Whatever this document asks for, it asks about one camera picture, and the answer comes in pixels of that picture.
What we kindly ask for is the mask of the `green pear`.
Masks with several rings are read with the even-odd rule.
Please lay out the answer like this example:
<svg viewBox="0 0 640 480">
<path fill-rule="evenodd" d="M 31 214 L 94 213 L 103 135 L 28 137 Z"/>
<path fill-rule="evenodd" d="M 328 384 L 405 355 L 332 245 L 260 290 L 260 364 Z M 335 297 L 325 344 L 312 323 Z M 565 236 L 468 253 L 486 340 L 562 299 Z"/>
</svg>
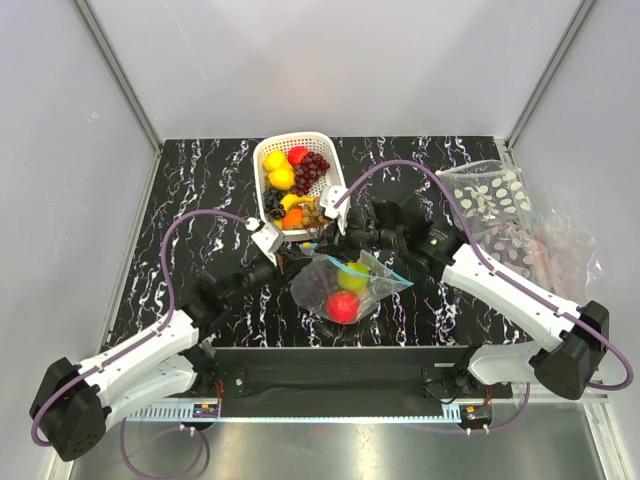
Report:
<svg viewBox="0 0 640 480">
<path fill-rule="evenodd" d="M 361 292 L 368 282 L 369 269 L 359 262 L 349 262 L 337 273 L 337 284 L 343 290 Z"/>
</svg>

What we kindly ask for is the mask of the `clear zip top bag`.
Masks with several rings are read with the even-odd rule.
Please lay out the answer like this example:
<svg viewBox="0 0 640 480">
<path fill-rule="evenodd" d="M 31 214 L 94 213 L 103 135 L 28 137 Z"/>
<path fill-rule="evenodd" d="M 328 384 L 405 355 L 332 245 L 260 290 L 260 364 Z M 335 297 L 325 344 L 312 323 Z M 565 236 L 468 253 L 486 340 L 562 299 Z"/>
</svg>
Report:
<svg viewBox="0 0 640 480">
<path fill-rule="evenodd" d="M 381 300 L 412 285 L 365 250 L 354 262 L 313 250 L 306 254 L 311 262 L 292 280 L 292 298 L 300 308 L 339 325 L 357 323 Z"/>
</svg>

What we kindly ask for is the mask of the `red apple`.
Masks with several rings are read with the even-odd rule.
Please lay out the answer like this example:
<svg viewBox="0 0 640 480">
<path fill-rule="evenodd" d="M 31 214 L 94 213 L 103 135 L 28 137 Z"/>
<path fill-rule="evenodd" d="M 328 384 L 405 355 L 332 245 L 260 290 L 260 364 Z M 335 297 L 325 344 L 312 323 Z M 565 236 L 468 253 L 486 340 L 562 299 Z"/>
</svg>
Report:
<svg viewBox="0 0 640 480">
<path fill-rule="evenodd" d="M 332 293 L 326 302 L 326 312 L 329 320 L 341 325 L 355 323 L 358 319 L 359 308 L 359 297 L 351 291 Z"/>
</svg>

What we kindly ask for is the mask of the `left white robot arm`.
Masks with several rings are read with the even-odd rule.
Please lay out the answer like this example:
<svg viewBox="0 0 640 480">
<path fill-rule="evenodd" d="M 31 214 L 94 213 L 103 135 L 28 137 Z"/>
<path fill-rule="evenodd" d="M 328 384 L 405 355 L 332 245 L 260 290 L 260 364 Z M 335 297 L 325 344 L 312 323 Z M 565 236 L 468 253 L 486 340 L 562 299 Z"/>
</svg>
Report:
<svg viewBox="0 0 640 480">
<path fill-rule="evenodd" d="M 250 294 L 288 285 L 310 261 L 282 249 L 274 259 L 259 254 L 228 276 L 205 270 L 176 309 L 138 334 L 81 362 L 53 362 L 29 409 L 33 442 L 76 460 L 135 411 L 173 395 L 208 394 L 216 372 L 203 342 L 230 323 Z"/>
</svg>

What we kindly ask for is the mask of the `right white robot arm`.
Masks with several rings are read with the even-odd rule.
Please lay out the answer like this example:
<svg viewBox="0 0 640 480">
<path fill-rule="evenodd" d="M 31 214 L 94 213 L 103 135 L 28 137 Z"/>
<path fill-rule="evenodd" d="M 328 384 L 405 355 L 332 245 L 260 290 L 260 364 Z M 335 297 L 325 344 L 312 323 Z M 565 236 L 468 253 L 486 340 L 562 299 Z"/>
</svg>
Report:
<svg viewBox="0 0 640 480">
<path fill-rule="evenodd" d="M 344 207 L 322 212 L 335 224 L 328 236 L 332 253 L 393 251 L 414 277 L 429 276 L 473 296 L 529 335 L 526 343 L 469 347 L 447 370 L 446 383 L 470 397 L 488 385 L 536 382 L 562 398 L 581 398 L 607 351 L 609 312 L 603 305 L 580 306 L 552 294 L 472 247 L 456 227 L 407 221 L 391 202 L 375 204 L 373 218 L 355 224 L 348 223 Z"/>
</svg>

